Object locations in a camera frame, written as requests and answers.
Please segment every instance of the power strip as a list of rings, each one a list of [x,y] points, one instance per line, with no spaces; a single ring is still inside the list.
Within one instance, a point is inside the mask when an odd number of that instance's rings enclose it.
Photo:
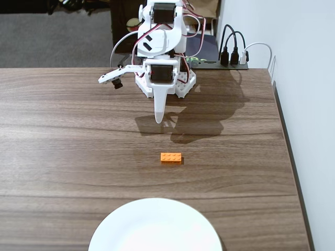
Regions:
[[[192,69],[216,69],[216,70],[248,70],[248,63],[246,64],[229,64],[227,66],[221,65],[220,61],[200,61],[191,60]]]

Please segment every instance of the orange lego brick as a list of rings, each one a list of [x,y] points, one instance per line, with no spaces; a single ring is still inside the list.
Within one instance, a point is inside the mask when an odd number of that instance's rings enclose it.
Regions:
[[[181,153],[161,153],[161,164],[178,164],[182,163]]]

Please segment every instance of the cable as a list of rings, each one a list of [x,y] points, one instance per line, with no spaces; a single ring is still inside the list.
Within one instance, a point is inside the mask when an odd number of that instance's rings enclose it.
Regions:
[[[262,44],[262,45],[265,45],[269,48],[270,50],[270,59],[269,59],[269,63],[267,65],[267,69],[270,68],[270,64],[271,64],[271,59],[272,59],[272,49],[270,47],[270,45],[268,45],[267,43],[263,43],[263,42],[255,42],[255,43],[251,43],[250,45],[248,45],[247,47],[245,47],[245,49],[243,50],[243,53],[242,53],[242,57],[241,57],[241,60],[240,60],[240,64],[245,64],[245,52],[247,51],[247,48],[255,45],[255,44]]]
[[[195,7],[189,2],[189,0],[183,1],[184,6],[186,7],[186,5],[188,5],[189,7],[191,7],[192,10],[195,10]]]
[[[234,31],[234,32],[232,32],[228,37],[227,37],[227,40],[226,40],[226,43],[225,43],[225,47],[227,47],[227,44],[228,44],[228,40],[230,39],[230,37],[233,35],[233,34],[236,34],[236,33],[238,33],[238,34],[240,34],[241,35],[241,37],[242,37],[242,40],[243,40],[243,48],[245,48],[245,40],[244,40],[244,36],[243,36],[243,34],[241,33],[241,32],[239,32],[238,30],[237,31]]]
[[[188,64],[186,62],[186,58],[181,57],[181,59],[183,60],[183,63],[185,64],[185,67],[186,67],[187,79],[186,79],[186,81],[183,81],[182,79],[178,79],[178,81],[182,82],[183,84],[187,84],[188,80],[189,80],[189,67],[188,67]]]
[[[222,45],[224,44],[224,38],[225,38],[225,33],[226,33],[226,28],[227,27],[231,30],[231,32],[235,32],[234,29],[230,25],[225,25],[224,31],[222,32],[221,44],[220,44],[220,50],[219,50],[219,59],[218,60],[220,60],[220,57],[221,57]],[[234,33],[234,44],[235,44],[235,47],[237,47],[237,41],[236,41],[235,33]]]
[[[203,16],[200,16],[200,15],[194,13],[193,11],[191,11],[191,10],[185,8],[185,7],[183,7],[183,9],[189,11],[192,15],[194,15],[194,16],[196,16],[198,18],[202,18],[204,20],[204,22],[203,22],[203,29],[202,29],[202,32],[201,32],[200,46],[199,46],[199,50],[197,51],[197,53],[195,53],[192,56],[181,56],[181,55],[178,55],[178,56],[180,56],[182,58],[192,58],[192,57],[198,55],[199,52],[201,51],[201,48],[203,47],[204,36],[205,36],[205,29],[206,29],[206,19]]]
[[[184,36],[184,37],[187,37],[187,38],[195,37],[195,36],[198,34],[198,32],[200,31],[200,27],[201,27],[200,20],[199,20],[196,16],[194,16],[194,15],[192,15],[192,14],[183,14],[183,17],[185,17],[185,16],[193,17],[193,18],[198,22],[198,30],[197,30],[196,33],[194,33],[194,34],[192,34],[192,35],[183,35],[183,36]]]
[[[131,33],[128,33],[128,34],[126,34],[123,38],[121,38],[121,39],[116,43],[116,45],[113,47],[113,50],[111,51],[111,54],[110,54],[109,67],[111,67],[111,60],[112,60],[112,58],[113,58],[113,55],[114,55],[114,53],[115,53],[116,48],[117,48],[117,47],[122,43],[122,41],[124,41],[126,38],[130,37],[131,35],[137,34],[137,33],[138,33],[137,30],[136,30],[136,31],[133,31],[133,32],[131,32]]]

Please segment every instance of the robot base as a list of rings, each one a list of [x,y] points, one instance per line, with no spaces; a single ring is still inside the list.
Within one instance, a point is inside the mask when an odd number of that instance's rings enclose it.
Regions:
[[[186,78],[187,78],[186,72],[179,72],[178,79],[186,81]],[[144,76],[143,77],[136,76],[135,80],[136,84],[138,85],[138,87],[140,87],[140,89],[147,96],[147,98],[153,98],[152,88],[147,86],[146,78]],[[189,90],[192,89],[195,82],[196,82],[196,75],[192,70],[190,70],[188,82],[184,84],[179,80],[177,80],[175,88],[169,89],[167,94],[177,94],[178,98],[184,98],[186,94],[189,92]]]

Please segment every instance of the white plate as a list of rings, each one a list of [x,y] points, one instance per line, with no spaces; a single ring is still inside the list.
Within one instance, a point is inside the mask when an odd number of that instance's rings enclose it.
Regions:
[[[222,251],[209,221],[181,202],[151,198],[130,202],[108,215],[88,251]]]

